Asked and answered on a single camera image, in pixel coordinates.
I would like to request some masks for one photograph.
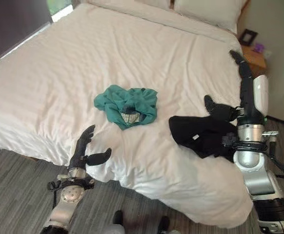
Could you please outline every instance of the purple object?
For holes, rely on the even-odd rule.
[[[264,52],[264,45],[256,43],[253,51],[262,54]]]

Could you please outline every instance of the black cloth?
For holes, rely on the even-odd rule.
[[[231,123],[211,116],[173,116],[169,119],[169,128],[176,143],[192,149],[201,158],[224,156],[233,162],[234,150],[222,145],[222,137],[228,133],[237,136],[237,128]]]

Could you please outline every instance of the clothing tag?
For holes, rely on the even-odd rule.
[[[193,136],[193,139],[196,140],[197,138],[199,138],[200,136],[198,134],[196,134],[195,136]]]
[[[136,112],[135,114],[125,114],[125,113],[121,113],[121,116],[123,118],[123,120],[125,121],[125,123],[137,123],[139,122],[139,118],[140,118],[140,113]]]

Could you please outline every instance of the picture frame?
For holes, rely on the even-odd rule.
[[[241,45],[250,46],[257,35],[258,33],[251,31],[249,29],[245,29],[239,38],[239,42]]]

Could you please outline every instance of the gray carpet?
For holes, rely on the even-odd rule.
[[[280,131],[277,154],[284,163],[284,125],[269,121],[267,129]],[[269,168],[280,173],[271,163]],[[46,183],[65,172],[64,167],[42,160],[34,162],[13,152],[0,150],[0,234],[38,234],[52,208],[53,197],[47,191]],[[278,181],[284,189],[284,180]],[[194,223],[163,203],[122,188],[115,181],[96,182],[95,189],[86,193],[70,233],[100,234],[118,209],[124,211],[128,234],[155,234],[162,215],[170,217],[171,229],[183,234],[259,233],[254,212],[246,223],[237,228],[219,229]]]

